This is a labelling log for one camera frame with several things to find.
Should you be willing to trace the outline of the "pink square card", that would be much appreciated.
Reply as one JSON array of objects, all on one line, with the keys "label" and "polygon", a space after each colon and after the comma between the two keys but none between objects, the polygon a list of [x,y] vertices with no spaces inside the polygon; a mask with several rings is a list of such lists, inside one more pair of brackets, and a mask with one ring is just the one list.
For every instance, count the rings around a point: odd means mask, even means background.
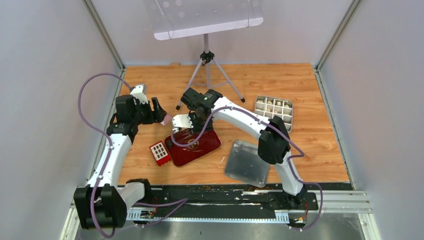
[{"label": "pink square card", "polygon": [[171,121],[172,121],[172,116],[167,114],[163,120],[160,122],[161,125],[163,125],[164,127],[166,127]]}]

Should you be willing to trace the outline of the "dark red chocolate tray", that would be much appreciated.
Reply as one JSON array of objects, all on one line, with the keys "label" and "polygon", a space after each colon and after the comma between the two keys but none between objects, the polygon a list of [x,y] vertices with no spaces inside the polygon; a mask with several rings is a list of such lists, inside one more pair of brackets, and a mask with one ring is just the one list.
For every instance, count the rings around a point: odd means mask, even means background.
[{"label": "dark red chocolate tray", "polygon": [[221,147],[222,142],[214,130],[206,130],[201,138],[191,146],[176,146],[172,142],[171,136],[165,139],[165,144],[173,164],[176,167],[182,167],[217,150]]}]

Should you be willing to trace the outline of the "divided silver tin box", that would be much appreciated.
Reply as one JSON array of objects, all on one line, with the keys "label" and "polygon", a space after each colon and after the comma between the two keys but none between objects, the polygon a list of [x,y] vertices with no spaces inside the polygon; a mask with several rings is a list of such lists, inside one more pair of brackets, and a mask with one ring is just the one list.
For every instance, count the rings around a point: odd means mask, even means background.
[{"label": "divided silver tin box", "polygon": [[274,116],[282,118],[286,130],[293,129],[293,102],[288,99],[259,95],[256,97],[254,113],[272,119]]}]

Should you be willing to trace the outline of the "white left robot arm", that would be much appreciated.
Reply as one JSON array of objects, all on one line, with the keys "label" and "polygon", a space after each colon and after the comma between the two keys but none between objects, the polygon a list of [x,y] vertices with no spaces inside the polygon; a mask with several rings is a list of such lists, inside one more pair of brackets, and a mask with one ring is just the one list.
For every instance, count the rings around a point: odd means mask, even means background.
[{"label": "white left robot arm", "polygon": [[106,136],[106,145],[99,165],[86,186],[78,187],[73,195],[83,229],[121,228],[128,209],[145,198],[150,188],[147,179],[130,180],[118,190],[119,175],[139,125],[162,123],[166,115],[157,97],[142,101],[141,97],[126,94],[115,99],[115,112],[101,132]]}]

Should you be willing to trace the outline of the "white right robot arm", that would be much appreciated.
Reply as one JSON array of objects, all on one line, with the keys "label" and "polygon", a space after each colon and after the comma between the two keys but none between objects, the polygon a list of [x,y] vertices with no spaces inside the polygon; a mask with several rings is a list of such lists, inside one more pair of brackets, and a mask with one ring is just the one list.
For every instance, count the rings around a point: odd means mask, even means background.
[{"label": "white right robot arm", "polygon": [[180,101],[187,106],[190,113],[174,116],[171,120],[173,128],[189,129],[192,134],[201,137],[207,129],[212,128],[214,120],[223,120],[234,125],[258,141],[257,154],[264,162],[274,166],[283,191],[298,202],[304,200],[306,182],[300,179],[292,164],[295,156],[291,154],[291,148],[298,151],[298,158],[305,154],[290,140],[281,117],[267,118],[253,113],[212,89],[199,93],[190,87],[183,93]]}]

